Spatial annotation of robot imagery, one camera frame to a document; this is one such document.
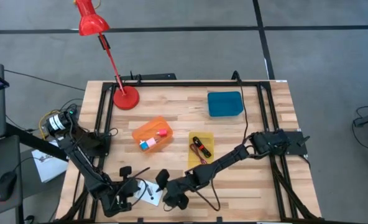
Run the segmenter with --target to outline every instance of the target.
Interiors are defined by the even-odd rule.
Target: computer mouse
[[[15,171],[6,172],[0,177],[0,202],[5,202],[11,197],[16,181]]]

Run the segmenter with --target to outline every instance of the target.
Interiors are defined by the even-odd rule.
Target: lamp shade
[[[76,0],[76,4],[81,16],[79,22],[80,35],[99,34],[109,29],[108,23],[96,14],[91,0]]]

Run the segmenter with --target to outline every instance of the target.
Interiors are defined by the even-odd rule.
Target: wooden tabletop
[[[79,123],[84,128],[90,130],[94,128],[102,84],[102,81],[90,81],[87,84],[79,118]],[[288,83],[271,81],[271,87],[280,128],[288,131],[298,129]],[[208,92],[240,92],[239,87],[169,86],[137,87],[137,90],[140,94],[140,102],[135,108],[128,111],[117,107],[113,109],[111,127],[118,128],[119,134],[112,138],[110,154],[104,165],[105,173],[109,174],[112,180],[121,180],[119,168],[123,166],[132,166],[133,174],[150,167],[150,170],[139,177],[151,182],[155,182],[155,177],[161,169],[168,169],[171,179],[181,177],[188,168],[188,133],[190,131],[213,132],[214,159],[233,150],[242,141],[245,129],[244,113],[229,118],[211,118],[207,104]],[[253,86],[244,86],[243,91],[249,120],[247,133],[263,131],[257,90]],[[264,93],[264,100],[267,111],[269,111],[266,93]],[[161,152],[145,154],[134,142],[131,133],[156,116],[163,116],[168,121],[173,129],[173,141]],[[294,191],[312,213],[320,216],[308,164],[298,156],[287,156],[287,161]],[[64,216],[72,205],[77,176],[78,169],[69,162],[57,218]],[[279,220],[268,158],[259,161],[247,159],[237,162],[216,176],[214,186],[221,202],[219,212],[210,208],[197,194],[187,192],[186,195],[190,198],[188,208],[180,210],[177,207],[171,212],[163,210],[162,201],[158,207],[140,201],[132,211],[118,213],[114,217],[107,218],[98,202],[96,221],[136,222],[139,217],[144,218],[145,222],[212,222],[216,221],[216,217],[222,217],[226,222]],[[83,178],[80,180],[78,195],[82,188]],[[282,192],[285,211],[290,217],[287,195],[284,190]],[[210,186],[201,189],[200,193],[216,206],[216,199]],[[89,217],[90,206],[91,200],[88,200],[85,217]]]

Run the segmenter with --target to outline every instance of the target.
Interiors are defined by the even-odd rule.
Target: orange plastic box
[[[160,129],[166,129],[167,135],[165,137],[158,136],[157,132]],[[167,124],[166,120],[159,116],[148,122],[147,124],[137,128],[132,132],[132,137],[140,148],[140,141],[146,141],[150,138],[158,139],[159,141],[153,146],[149,147],[143,152],[156,152],[164,148],[170,140],[172,140],[173,130]]]

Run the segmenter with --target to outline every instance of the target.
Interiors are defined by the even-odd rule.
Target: lamp base
[[[121,90],[116,90],[114,94],[114,104],[121,110],[129,110],[135,107],[140,101],[139,92],[131,86],[124,86],[123,95]]]

